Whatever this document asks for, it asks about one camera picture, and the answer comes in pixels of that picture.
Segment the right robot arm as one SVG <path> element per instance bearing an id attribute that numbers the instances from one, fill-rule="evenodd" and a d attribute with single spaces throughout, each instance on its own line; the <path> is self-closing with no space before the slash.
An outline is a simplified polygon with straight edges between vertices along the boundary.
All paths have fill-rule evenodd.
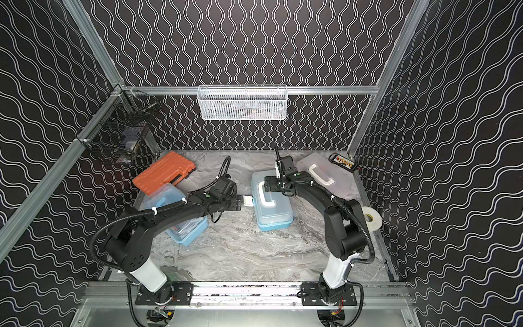
<path id="1" fill-rule="evenodd" d="M 322 215 L 330 258 L 320 282 L 331 290 L 350 284 L 348 276 L 354 264 L 375 261 L 375 247 L 361 204 L 334 195 L 309 173 L 299 171 L 291 156 L 281 156 L 276 143 L 271 147 L 276 154 L 276 176 L 265 178 L 265 190 L 302 198 Z"/>

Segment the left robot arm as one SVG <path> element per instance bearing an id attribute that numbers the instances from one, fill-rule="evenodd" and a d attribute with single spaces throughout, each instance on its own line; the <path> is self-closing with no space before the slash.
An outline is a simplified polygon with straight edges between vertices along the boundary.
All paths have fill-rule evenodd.
<path id="1" fill-rule="evenodd" d="M 237 196 L 236 183 L 222 175 L 178 202 L 143 211 L 131 208 L 95 233 L 89 254 L 96 263 L 122 271 L 149 292 L 159 293 L 168 278 L 150 259 L 153 239 L 190 219 L 232 211 Z"/>

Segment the pink toolbox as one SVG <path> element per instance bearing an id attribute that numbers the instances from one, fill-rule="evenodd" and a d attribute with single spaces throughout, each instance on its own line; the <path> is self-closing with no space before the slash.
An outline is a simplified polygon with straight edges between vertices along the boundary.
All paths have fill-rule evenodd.
<path id="1" fill-rule="evenodd" d="M 300 159 L 296 167 L 300 172 L 309 173 L 316 182 L 334 195 L 346 200 L 361 201 L 354 175 L 329 162 L 321 153 L 312 153 Z"/>

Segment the light blue front toolbox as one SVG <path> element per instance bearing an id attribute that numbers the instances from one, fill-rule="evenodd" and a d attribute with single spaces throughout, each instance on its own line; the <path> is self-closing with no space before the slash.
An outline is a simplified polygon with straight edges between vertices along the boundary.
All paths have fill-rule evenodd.
<path id="1" fill-rule="evenodd" d="M 176 188 L 174 185 L 168 183 L 161 186 L 157 191 L 149 196 L 144 196 L 142 206 L 145 209 L 152 209 L 153 207 L 164 207 L 169 204 L 181 201 L 185 198 L 185 194 Z M 170 229 L 166 230 L 168 234 L 176 243 L 188 247 L 197 237 L 203 233 L 208 227 L 208 217 L 199 217 L 190 219 L 186 222 L 179 223 Z"/>

